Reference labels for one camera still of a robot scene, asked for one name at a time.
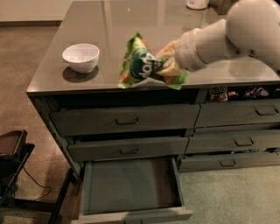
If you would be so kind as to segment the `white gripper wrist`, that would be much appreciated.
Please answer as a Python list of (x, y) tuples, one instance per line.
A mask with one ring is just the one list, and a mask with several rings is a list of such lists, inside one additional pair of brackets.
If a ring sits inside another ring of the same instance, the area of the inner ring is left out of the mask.
[(199, 54), (199, 37), (202, 29), (185, 32), (178, 40), (169, 42), (157, 54), (159, 60), (167, 60), (159, 71), (161, 76), (180, 76), (185, 70), (195, 72), (207, 66)]

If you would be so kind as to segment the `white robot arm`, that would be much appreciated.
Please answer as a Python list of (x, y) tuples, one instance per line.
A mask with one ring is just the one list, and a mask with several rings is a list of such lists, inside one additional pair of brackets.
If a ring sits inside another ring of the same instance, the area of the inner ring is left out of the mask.
[(239, 0), (225, 18), (194, 28), (157, 54), (165, 63), (157, 73), (179, 76), (220, 60), (250, 56), (280, 71), (280, 7), (273, 0)]

